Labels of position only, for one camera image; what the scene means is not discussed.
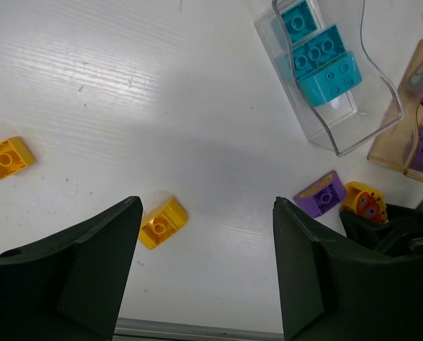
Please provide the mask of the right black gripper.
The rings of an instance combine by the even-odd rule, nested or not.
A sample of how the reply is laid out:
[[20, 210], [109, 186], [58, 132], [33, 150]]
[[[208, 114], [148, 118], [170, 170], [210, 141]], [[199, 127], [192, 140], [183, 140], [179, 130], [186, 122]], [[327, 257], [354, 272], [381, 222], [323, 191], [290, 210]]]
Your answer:
[[388, 221], [377, 223], [343, 211], [340, 219], [346, 236], [381, 254], [423, 253], [423, 210], [388, 205]]

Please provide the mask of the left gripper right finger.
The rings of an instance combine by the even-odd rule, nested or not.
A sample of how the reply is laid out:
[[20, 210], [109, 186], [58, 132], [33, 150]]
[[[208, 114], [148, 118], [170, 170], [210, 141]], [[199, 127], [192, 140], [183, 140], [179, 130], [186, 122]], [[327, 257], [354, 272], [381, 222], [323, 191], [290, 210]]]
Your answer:
[[423, 253], [378, 253], [282, 197], [273, 235], [286, 340], [423, 340]]

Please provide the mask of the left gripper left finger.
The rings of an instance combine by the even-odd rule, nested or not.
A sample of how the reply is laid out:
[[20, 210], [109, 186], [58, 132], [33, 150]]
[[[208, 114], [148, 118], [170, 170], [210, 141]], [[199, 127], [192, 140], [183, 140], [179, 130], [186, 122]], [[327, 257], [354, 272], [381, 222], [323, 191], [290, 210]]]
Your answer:
[[130, 196], [0, 254], [0, 340], [110, 340], [142, 214]]

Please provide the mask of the yellow butterfly lego brick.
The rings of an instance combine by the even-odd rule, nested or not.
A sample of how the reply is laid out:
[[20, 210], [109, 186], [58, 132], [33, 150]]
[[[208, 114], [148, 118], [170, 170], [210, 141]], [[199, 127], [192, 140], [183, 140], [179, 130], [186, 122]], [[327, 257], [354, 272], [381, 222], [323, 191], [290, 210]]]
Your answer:
[[385, 224], [388, 221], [387, 205], [379, 190], [357, 181], [345, 184], [344, 188], [346, 197], [341, 202], [342, 210], [378, 224]]

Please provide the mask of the purple rounded lego brick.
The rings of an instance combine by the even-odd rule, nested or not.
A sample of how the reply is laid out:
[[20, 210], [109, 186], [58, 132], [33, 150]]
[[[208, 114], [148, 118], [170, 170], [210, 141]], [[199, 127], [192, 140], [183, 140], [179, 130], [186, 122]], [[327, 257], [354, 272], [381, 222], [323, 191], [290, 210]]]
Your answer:
[[346, 196], [347, 191], [338, 173], [331, 170], [298, 192], [293, 200], [299, 209], [317, 218], [339, 205]]

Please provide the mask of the yellow curved lego brick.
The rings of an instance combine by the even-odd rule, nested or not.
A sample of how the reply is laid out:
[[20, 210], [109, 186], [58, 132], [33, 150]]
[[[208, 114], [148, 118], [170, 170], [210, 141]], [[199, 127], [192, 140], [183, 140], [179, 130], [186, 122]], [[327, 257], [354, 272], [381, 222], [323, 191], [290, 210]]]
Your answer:
[[146, 214], [141, 221], [138, 241], [147, 249], [155, 249], [179, 232], [188, 222], [189, 215], [175, 197]]

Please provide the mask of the teal rounded lego brick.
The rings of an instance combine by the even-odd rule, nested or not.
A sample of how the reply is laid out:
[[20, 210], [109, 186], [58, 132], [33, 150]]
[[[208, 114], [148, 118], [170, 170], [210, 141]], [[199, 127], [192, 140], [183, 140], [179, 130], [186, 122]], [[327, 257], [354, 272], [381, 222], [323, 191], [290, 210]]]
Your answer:
[[354, 53], [347, 52], [300, 80], [299, 85], [308, 102], [319, 107], [350, 91], [362, 80]]

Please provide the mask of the teal rectangular lego brick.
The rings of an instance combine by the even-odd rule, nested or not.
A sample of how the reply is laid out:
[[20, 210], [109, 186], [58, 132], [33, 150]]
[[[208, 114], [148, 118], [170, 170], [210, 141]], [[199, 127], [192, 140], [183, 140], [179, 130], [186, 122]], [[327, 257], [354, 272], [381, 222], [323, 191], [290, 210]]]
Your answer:
[[306, 78], [345, 52], [338, 26], [328, 27], [293, 50], [296, 78]]

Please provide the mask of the small teal lego brick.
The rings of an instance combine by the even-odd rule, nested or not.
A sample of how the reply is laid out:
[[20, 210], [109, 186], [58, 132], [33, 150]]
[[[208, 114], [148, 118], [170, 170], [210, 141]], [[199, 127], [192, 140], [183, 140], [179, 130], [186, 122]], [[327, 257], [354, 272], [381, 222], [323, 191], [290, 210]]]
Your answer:
[[294, 1], [280, 10], [280, 15], [282, 25], [278, 38], [282, 48], [288, 43], [299, 45], [325, 29], [316, 1]]

